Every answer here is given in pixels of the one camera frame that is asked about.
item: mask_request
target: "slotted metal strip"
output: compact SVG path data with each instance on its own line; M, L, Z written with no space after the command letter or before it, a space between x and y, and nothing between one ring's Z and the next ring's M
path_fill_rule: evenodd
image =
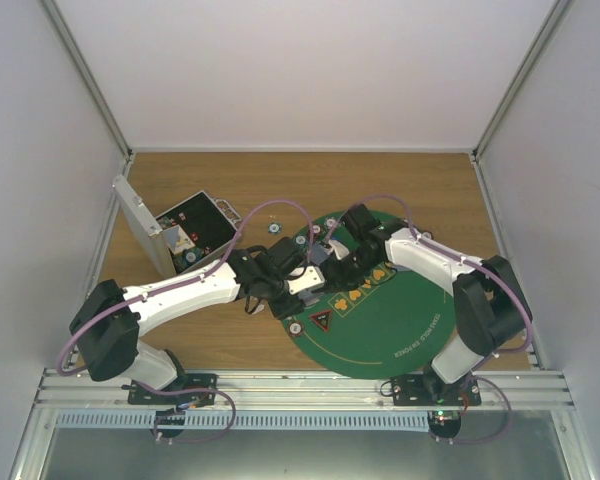
M224 428L230 411L196 410L187 412L183 426L164 428L215 430ZM62 410L56 421L59 428L151 428L152 410ZM236 430L393 430L427 432L425 412L316 412L244 411L238 412Z

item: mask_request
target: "black mounting base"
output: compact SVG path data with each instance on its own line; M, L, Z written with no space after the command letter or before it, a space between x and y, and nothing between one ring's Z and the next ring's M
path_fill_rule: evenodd
M178 390L196 387L216 388L218 376L214 373L187 373L185 375L186 380ZM213 405L216 397L215 394L208 393L157 395L148 392L133 381L128 390L129 397L127 398L127 402L129 402L129 405L182 405L183 403L193 402L196 407L204 407L206 405Z
M447 395L441 402L436 402L424 386L424 377L422 374L406 374L391 378L391 394L393 404L400 407L410 406L432 406L443 408L445 406L462 407L464 402L461 392L467 396L470 407L482 404L478 384L475 380L468 383L465 389L459 387L453 391L453 395Z

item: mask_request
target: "wooden tabletop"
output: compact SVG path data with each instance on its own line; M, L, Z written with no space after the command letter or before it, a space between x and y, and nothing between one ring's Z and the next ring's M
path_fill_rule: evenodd
M138 154L129 181L158 215L199 190L228 200L244 217L279 198L300 203L316 218L343 210L374 193L392 193L412 208L414 222L436 240L480 257L497 253L478 183L466 155L376 153L146 153ZM404 216L388 200L370 208ZM240 245L271 245L271 222L293 235L306 222L292 207L274 205L256 214ZM121 287L161 280L129 230L118 219L101 279ZM298 350L268 309L244 313L243 302L184 315L143 337L172 350L186 368L320 369ZM492 361L489 369L528 369L525 354Z

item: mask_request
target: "round green mat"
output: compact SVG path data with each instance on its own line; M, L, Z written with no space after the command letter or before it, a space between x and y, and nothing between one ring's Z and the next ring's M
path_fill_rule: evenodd
M372 213L383 222L394 218ZM328 231L326 220L340 214L315 221L322 230L318 239ZM298 235L306 236L306 228L294 238ZM334 238L349 249L356 247L344 227L336 230ZM294 323L302 325L299 334ZM363 287L324 295L282 325L296 346L325 368L374 379L408 373L430 361L451 336L455 316L453 298L440 287L417 273L379 265Z

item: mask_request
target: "white backdrop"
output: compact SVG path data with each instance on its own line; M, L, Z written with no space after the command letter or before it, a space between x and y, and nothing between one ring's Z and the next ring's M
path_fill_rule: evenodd
M552 0L58 0L134 148L467 150Z
M0 479L69 338L122 154L37 2L0 2Z
M483 161L542 357L600 467L600 0L574 2Z

